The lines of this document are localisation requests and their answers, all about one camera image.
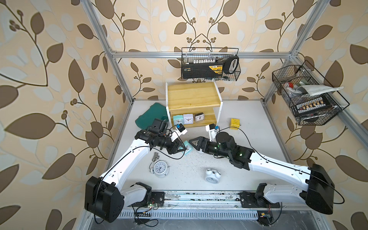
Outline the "clear square alarm clock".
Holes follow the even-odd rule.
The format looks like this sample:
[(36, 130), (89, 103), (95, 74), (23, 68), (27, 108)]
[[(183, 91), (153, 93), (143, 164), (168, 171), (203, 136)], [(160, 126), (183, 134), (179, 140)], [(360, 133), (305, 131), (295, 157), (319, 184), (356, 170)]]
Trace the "clear square alarm clock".
[(194, 118), (195, 118), (196, 123), (202, 122), (205, 119), (205, 115), (204, 113), (198, 113), (198, 114), (195, 114)]

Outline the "lilac square alarm clock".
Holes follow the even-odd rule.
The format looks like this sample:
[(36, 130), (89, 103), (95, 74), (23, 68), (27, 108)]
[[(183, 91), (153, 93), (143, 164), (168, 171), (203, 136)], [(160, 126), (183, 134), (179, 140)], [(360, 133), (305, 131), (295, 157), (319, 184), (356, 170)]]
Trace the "lilac square alarm clock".
[(194, 115), (193, 114), (183, 114), (183, 124), (191, 125), (194, 123)]

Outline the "mint square alarm clock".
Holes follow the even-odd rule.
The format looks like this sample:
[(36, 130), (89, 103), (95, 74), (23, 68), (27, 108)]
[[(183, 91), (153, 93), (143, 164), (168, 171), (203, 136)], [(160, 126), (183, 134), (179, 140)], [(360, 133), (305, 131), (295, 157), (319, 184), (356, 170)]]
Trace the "mint square alarm clock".
[(180, 125), (180, 124), (184, 124), (184, 117), (183, 115), (175, 115), (173, 116), (173, 125), (174, 126), (177, 126), (177, 125)]

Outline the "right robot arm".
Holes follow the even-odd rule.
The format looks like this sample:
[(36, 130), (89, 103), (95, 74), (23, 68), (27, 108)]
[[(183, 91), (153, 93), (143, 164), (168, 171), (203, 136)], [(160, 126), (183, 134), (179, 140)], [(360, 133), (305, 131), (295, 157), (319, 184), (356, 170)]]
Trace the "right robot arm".
[(233, 136), (226, 132), (218, 133), (215, 139), (197, 137), (189, 143), (199, 152), (227, 158), (236, 168), (265, 173), (288, 182), (287, 186), (261, 186), (262, 198), (268, 203), (300, 203), (322, 214), (333, 213), (335, 185), (322, 166), (300, 166), (270, 158), (236, 144)]

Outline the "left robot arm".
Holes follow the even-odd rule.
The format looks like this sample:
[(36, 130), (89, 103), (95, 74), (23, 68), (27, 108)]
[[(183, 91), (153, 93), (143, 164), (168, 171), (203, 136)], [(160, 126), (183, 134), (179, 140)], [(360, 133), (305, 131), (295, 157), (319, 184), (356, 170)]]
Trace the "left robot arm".
[(187, 133), (182, 125), (167, 129), (167, 123), (155, 119), (153, 124), (142, 129), (134, 137), (126, 152), (100, 177), (92, 176), (86, 183), (84, 209), (109, 223), (120, 215), (122, 209), (145, 206), (151, 201), (152, 188), (137, 182), (123, 189), (129, 175), (138, 163), (152, 150), (166, 149), (169, 155), (185, 152), (186, 147), (180, 136)]

